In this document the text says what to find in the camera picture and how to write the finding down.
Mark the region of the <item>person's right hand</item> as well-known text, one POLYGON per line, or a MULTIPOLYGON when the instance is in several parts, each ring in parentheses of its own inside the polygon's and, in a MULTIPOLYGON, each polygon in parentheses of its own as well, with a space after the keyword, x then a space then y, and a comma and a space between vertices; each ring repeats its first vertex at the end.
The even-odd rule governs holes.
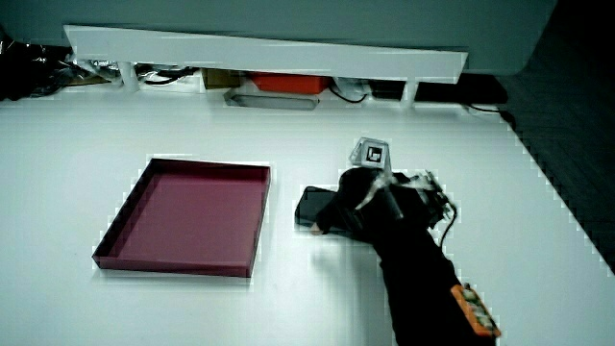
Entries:
POLYGON ((445 219, 448 225, 437 243, 443 247, 458 212, 429 170, 410 177, 394 172, 388 143, 369 137, 358 140, 349 162, 352 167, 340 177, 338 191, 308 188, 297 207, 297 217, 308 222, 313 234, 340 229, 374 238, 386 223, 416 221, 430 230, 445 219))

